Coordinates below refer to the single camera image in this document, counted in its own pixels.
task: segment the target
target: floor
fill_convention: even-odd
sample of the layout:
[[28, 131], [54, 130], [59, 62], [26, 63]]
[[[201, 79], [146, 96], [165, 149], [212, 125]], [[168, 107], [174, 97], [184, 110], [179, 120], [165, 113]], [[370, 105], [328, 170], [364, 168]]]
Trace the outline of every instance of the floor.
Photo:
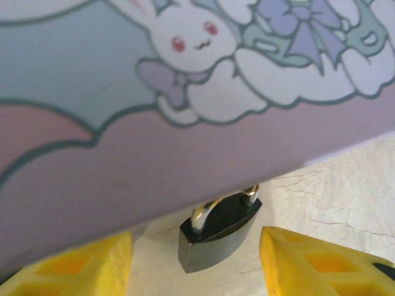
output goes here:
[[263, 183], [244, 244], [207, 270], [185, 274], [178, 226], [191, 209], [135, 229], [129, 296], [267, 295], [258, 245], [274, 225], [395, 262], [395, 136]]

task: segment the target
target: padlock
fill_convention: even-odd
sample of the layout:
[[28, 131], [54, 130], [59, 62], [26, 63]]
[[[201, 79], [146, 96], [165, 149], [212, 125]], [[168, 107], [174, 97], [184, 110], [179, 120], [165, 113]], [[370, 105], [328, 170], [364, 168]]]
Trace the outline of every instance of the padlock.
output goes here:
[[194, 208], [180, 226], [178, 261], [186, 273], [207, 269], [244, 242], [262, 203], [259, 185]]

